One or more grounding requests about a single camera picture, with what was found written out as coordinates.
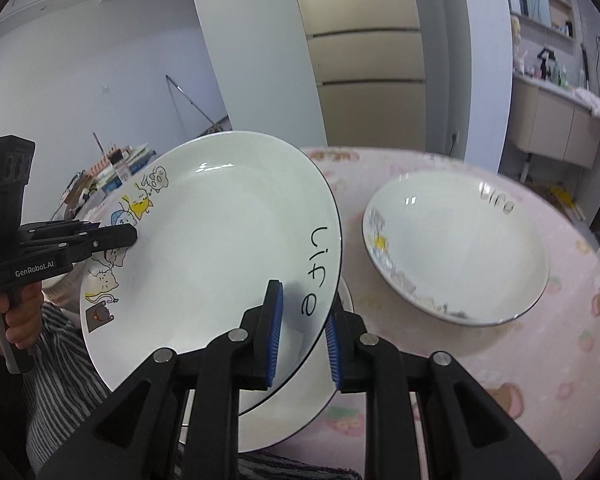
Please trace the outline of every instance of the shelf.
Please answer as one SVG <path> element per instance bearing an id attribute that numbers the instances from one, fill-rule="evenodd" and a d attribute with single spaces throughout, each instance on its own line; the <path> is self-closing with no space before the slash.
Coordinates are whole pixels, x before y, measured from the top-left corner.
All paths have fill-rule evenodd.
<path id="1" fill-rule="evenodd" d="M 574 39 L 571 36 L 568 36 L 567 34 L 563 34 L 559 30 L 556 30 L 553 27 L 549 27 L 548 25 L 545 25 L 543 22 L 539 22 L 538 20 L 534 20 L 533 18 L 530 18 L 530 17 L 525 16 L 524 14 L 520 14 L 518 12 L 512 11 L 511 14 L 513 16 L 517 16 L 518 18 L 520 18 L 520 20 L 522 22 L 528 23 L 529 25 L 533 25 L 536 28 L 541 27 L 542 30 L 549 31 L 552 34 L 554 34 L 555 36 L 559 36 L 560 38 L 565 38 L 566 40 L 574 41 Z"/>
<path id="2" fill-rule="evenodd" d="M 558 4 L 558 6 L 563 7 L 566 11 L 572 10 L 570 4 L 568 4 L 564 0 L 549 0 L 549 3 Z"/>

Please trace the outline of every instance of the bathroom sink cabinet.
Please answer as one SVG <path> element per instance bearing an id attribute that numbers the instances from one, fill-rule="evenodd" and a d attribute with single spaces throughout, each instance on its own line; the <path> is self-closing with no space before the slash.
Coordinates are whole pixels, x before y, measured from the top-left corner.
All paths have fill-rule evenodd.
<path id="1" fill-rule="evenodd" d="M 586 104 L 515 76 L 507 137 L 525 153 L 544 155 L 590 169 L 598 152 L 600 120 Z"/>

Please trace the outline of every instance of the plate rim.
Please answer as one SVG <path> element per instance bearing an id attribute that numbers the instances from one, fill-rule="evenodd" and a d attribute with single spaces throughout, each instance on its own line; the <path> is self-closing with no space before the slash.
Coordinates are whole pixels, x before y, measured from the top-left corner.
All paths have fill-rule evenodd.
<path id="1" fill-rule="evenodd" d="M 307 160 L 308 162 L 310 162 L 310 166 L 307 166 L 308 168 L 311 167 L 312 171 L 317 172 L 317 174 L 320 176 L 320 178 L 323 180 L 324 185 L 326 186 L 326 189 L 329 191 L 329 194 L 331 196 L 331 200 L 333 201 L 333 208 L 335 211 L 335 218 L 337 218 L 338 221 L 338 240 L 340 242 L 340 252 L 338 255 L 338 264 L 336 266 L 336 279 L 334 280 L 336 283 L 336 287 L 333 293 L 333 297 L 331 298 L 331 305 L 333 306 L 333 301 L 335 300 L 335 297 L 338 293 L 338 286 L 340 283 L 340 279 L 342 277 L 342 253 L 344 250 L 344 241 L 343 241 L 343 236 L 342 236 L 342 217 L 340 215 L 340 210 L 338 209 L 338 203 L 336 202 L 336 197 L 333 193 L 333 190 L 331 189 L 331 186 L 329 185 L 329 182 L 327 181 L 327 178 L 322 174 L 322 172 L 320 171 L 320 168 L 318 168 L 317 164 L 311 160 L 311 158 L 300 148 L 295 147 L 294 145 L 292 145 L 289 142 L 286 142 L 286 140 L 280 139 L 279 137 L 275 137 L 273 135 L 269 135 L 269 134 L 264 134 L 261 132 L 253 132 L 253 131 L 249 131 L 249 130 L 230 130 L 227 132 L 216 132 L 214 134 L 209 134 L 206 136 L 200 136 L 200 137 L 196 137 L 195 139 L 191 139 L 188 140 L 187 142 L 183 142 L 182 144 L 175 146 L 172 150 L 169 150 L 168 152 L 164 153 L 163 155 L 159 156 L 158 158 L 156 158 L 151 164 L 147 164 L 144 168 L 142 168 L 140 171 L 138 171 L 136 174 L 133 175 L 133 177 L 131 178 L 131 180 L 135 180 L 136 178 L 138 178 L 139 176 L 141 176 L 143 173 L 148 173 L 150 170 L 152 170 L 153 168 L 157 168 L 158 166 L 160 166 L 161 164 L 161 158 L 163 158 L 165 155 L 168 155 L 171 152 L 174 152 L 175 150 L 179 150 L 182 149 L 184 146 L 187 146 L 189 144 L 193 144 L 194 142 L 201 142 L 204 141 L 206 139 L 208 139 L 209 137 L 217 137 L 217 136 L 224 136 L 224 135 L 230 135 L 230 134 L 241 134 L 241 135 L 247 135 L 247 136 L 254 136 L 254 137 L 261 137 L 267 140 L 270 140 L 271 142 L 277 143 L 281 146 L 285 146 L 285 149 L 289 149 L 292 148 L 293 152 L 298 153 L 299 155 L 302 155 L 302 157 L 304 157 L 305 160 Z M 122 189 L 123 186 L 117 188 L 113 193 L 115 194 L 119 194 L 120 190 Z M 87 270 L 87 265 L 84 266 L 83 271 Z M 82 311 L 82 304 L 83 304 L 83 294 L 82 294 L 82 284 L 84 282 L 84 278 L 82 280 L 80 280 L 80 296 L 79 296 L 79 307 L 80 307 L 80 328 L 82 331 L 82 336 L 83 339 L 85 341 L 85 345 L 87 347 L 87 353 L 89 353 L 90 355 L 90 359 L 91 359 L 91 353 L 89 352 L 89 345 L 87 343 L 88 341 L 88 328 L 86 323 L 82 322 L 82 316 L 83 316 L 83 311 Z M 253 406 L 250 406 L 249 408 L 247 408 L 246 410 L 244 410 L 244 412 L 241 413 L 241 415 L 250 412 L 251 410 L 257 408 L 259 405 L 261 405 L 263 402 L 265 402 L 267 399 L 269 399 L 269 397 L 272 397 L 275 393 L 277 393 L 278 391 L 280 391 L 281 388 L 283 388 L 291 379 L 291 377 L 293 377 L 293 375 L 304 365 L 304 363 L 306 362 L 306 360 L 308 359 L 309 355 L 311 355 L 311 353 L 314 351 L 315 346 L 318 344 L 318 341 L 320 341 L 320 337 L 322 335 L 322 333 L 324 332 L 324 327 L 327 324 L 327 321 L 329 319 L 329 313 L 331 311 L 331 307 L 329 307 L 329 309 L 327 310 L 327 313 L 325 315 L 324 318 L 324 322 L 321 324 L 320 330 L 318 330 L 318 337 L 315 339 L 315 341 L 313 341 L 313 343 L 311 344 L 308 352 L 306 353 L 306 355 L 299 361 L 299 363 L 296 365 L 295 370 L 293 371 L 293 373 L 289 374 L 289 376 L 282 381 L 277 388 L 275 388 L 271 393 L 267 394 L 263 399 L 259 400 L 258 402 L 254 403 Z M 98 373 L 98 375 L 100 375 L 100 373 L 98 372 L 97 367 L 94 364 L 94 368 L 96 368 L 96 372 Z"/>
<path id="2" fill-rule="evenodd" d="M 389 180 L 387 180 L 384 184 L 382 184 L 382 186 L 378 187 L 373 195 L 371 196 L 371 198 L 368 200 L 368 202 L 366 203 L 365 206 L 365 210 L 362 214 L 362 221 L 360 222 L 360 231 L 362 234 L 362 242 L 363 245 L 365 247 L 365 251 L 366 254 L 368 255 L 369 259 L 371 260 L 371 263 L 373 264 L 373 266 L 376 268 L 376 270 L 378 271 L 378 273 L 382 276 L 382 279 L 404 300 L 406 300 L 409 304 L 415 306 L 417 309 L 419 309 L 420 311 L 424 312 L 425 314 L 428 314 L 429 316 L 435 317 L 437 319 L 440 319 L 442 321 L 446 321 L 449 323 L 452 323 L 454 325 L 459 325 L 459 326 L 467 326 L 467 327 L 471 327 L 471 328 L 486 328 L 486 327 L 493 327 L 493 326 L 500 326 L 503 325 L 505 323 L 508 323 L 510 321 L 514 321 L 516 319 L 518 319 L 521 316 L 524 316 L 527 312 L 529 312 L 534 306 L 536 306 L 536 304 L 538 303 L 538 301 L 540 301 L 540 299 L 542 298 L 542 295 L 544 294 L 544 291 L 546 289 L 547 283 L 549 282 L 549 277 L 551 276 L 551 254 L 549 252 L 549 249 L 547 248 L 546 244 L 544 243 L 544 240 L 542 239 L 540 232 L 538 230 L 538 226 L 536 225 L 535 220 L 533 219 L 533 217 L 526 211 L 526 209 L 523 207 L 522 211 L 523 214 L 526 215 L 533 224 L 533 227 L 535 229 L 535 231 L 538 234 L 538 237 L 542 243 L 542 248 L 544 249 L 544 254 L 545 254 L 545 264 L 546 264 L 546 276 L 544 277 L 544 285 L 542 286 L 542 290 L 539 292 L 538 297 L 535 298 L 535 300 L 528 306 L 526 307 L 525 310 L 517 313 L 515 316 L 512 317 L 506 317 L 504 319 L 501 320 L 497 320 L 497 321 L 491 321 L 491 322 L 476 322 L 476 321 L 472 321 L 472 319 L 474 318 L 469 318 L 469 319 L 463 319 L 461 317 L 456 317 L 456 316 L 450 316 L 448 314 L 442 314 L 439 312 L 435 312 L 433 310 L 431 310 L 430 308 L 427 308 L 423 305 L 421 305 L 412 295 L 408 294 L 406 291 L 404 291 L 403 289 L 399 288 L 397 286 L 397 284 L 395 284 L 390 277 L 387 275 L 386 271 L 379 265 L 379 263 L 376 261 L 375 256 L 372 254 L 372 250 L 369 247 L 369 244 L 366 241 L 366 237 L 365 237 L 365 219 L 367 218 L 367 215 L 369 213 L 370 210 L 370 206 L 371 203 L 373 202 L 374 198 L 378 195 L 378 193 L 380 193 L 381 190 L 383 190 L 386 186 L 393 184 L 394 182 L 399 182 L 404 176 L 410 174 L 410 173 L 417 173 L 417 174 L 445 174 L 445 175 L 449 175 L 449 174 L 454 174 L 454 175 L 459 175 L 459 176 L 463 176 L 469 179 L 475 179 L 475 180 L 479 180 L 480 178 L 482 178 L 481 176 L 475 176 L 472 174 L 467 174 L 464 173 L 462 171 L 456 171 L 453 169 L 449 169 L 449 170 L 414 170 L 414 171 L 408 171 L 407 173 L 403 173 L 399 176 L 396 176 L 394 178 L 391 178 Z"/>
<path id="3" fill-rule="evenodd" d="M 348 306 L 350 306 L 350 312 L 353 312 L 355 314 L 356 312 L 356 306 L 353 303 L 353 298 L 351 296 L 351 291 L 349 289 L 349 285 L 347 285 L 346 280 L 343 277 L 340 277 L 340 281 L 338 282 L 338 289 L 340 288 L 340 285 L 343 285 L 344 287 L 344 292 L 347 295 L 347 299 L 348 299 Z M 323 337 L 325 337 L 324 331 L 320 334 L 320 337 L 318 338 L 318 342 L 320 341 L 320 339 L 322 339 Z M 336 388 L 335 383 L 333 382 L 333 380 L 331 379 L 331 375 L 329 375 L 329 380 L 331 382 L 331 385 L 333 386 L 333 392 L 329 395 L 329 398 L 326 399 L 326 401 L 324 402 L 324 404 L 320 407 L 320 409 L 318 410 L 317 413 L 315 413 L 314 416 L 312 416 L 304 425 L 302 425 L 300 428 L 298 428 L 297 430 L 294 430 L 292 433 L 290 433 L 289 435 L 287 435 L 286 437 L 283 438 L 276 438 L 274 440 L 274 442 L 270 442 L 265 444 L 264 446 L 260 446 L 260 447 L 253 447 L 251 448 L 250 446 L 245 448 L 245 449 L 238 449 L 238 452 L 240 453 L 249 453 L 252 451 L 258 451 L 261 449 L 265 449 L 267 447 L 271 447 L 271 446 L 276 446 L 277 444 L 281 444 L 282 442 L 287 441 L 288 439 L 292 438 L 293 436 L 295 436 L 296 434 L 300 433 L 302 430 L 304 430 L 304 428 L 306 428 L 307 426 L 309 426 L 314 420 L 316 420 L 321 414 L 322 412 L 327 408 L 327 406 L 331 403 L 331 401 L 333 400 L 333 397 L 335 397 L 336 393 L 338 392 L 338 389 Z M 282 390 L 282 387 L 276 392 L 276 394 L 280 394 L 280 391 Z M 264 400 L 264 402 L 261 403 L 261 406 L 264 405 L 265 402 L 267 402 L 268 400 L 271 400 L 274 396 L 270 396 L 267 397 L 267 399 Z M 247 412 L 241 413 L 238 417 L 238 424 L 240 424 L 239 422 L 239 418 L 243 415 L 245 415 Z M 189 428 L 188 424 L 183 424 L 182 425 L 183 428 Z"/>

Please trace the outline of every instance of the striped clothing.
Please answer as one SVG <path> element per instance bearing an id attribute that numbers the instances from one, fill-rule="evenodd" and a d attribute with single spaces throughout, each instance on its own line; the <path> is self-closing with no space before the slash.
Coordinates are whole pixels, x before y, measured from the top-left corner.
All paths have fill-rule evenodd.
<path id="1" fill-rule="evenodd" d="M 43 330 L 36 366 L 24 375 L 27 455 L 35 473 L 109 395 L 87 352 L 82 332 L 50 304 L 42 307 Z M 180 445 L 178 456 L 182 456 Z M 243 480 L 362 480 L 355 471 L 310 466 L 266 452 L 240 456 Z"/>

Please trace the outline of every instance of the white bowl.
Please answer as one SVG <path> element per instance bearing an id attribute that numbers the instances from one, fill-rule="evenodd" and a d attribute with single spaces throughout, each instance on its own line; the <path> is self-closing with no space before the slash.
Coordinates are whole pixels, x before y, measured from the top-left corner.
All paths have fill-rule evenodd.
<path id="1" fill-rule="evenodd" d="M 534 221 L 488 179 L 448 171 L 400 176 L 369 201 L 362 230 L 384 279 L 415 306 L 454 323 L 515 319 L 549 277 Z"/>
<path id="2" fill-rule="evenodd" d="M 115 389 L 155 349 L 204 348 L 284 287 L 278 366 L 268 392 L 301 366 L 322 331 L 340 277 L 333 195 L 315 165 L 275 137 L 228 132 L 183 144 L 118 191 L 104 225 L 129 222 L 138 241 L 94 254 L 80 292 L 82 332 Z"/>

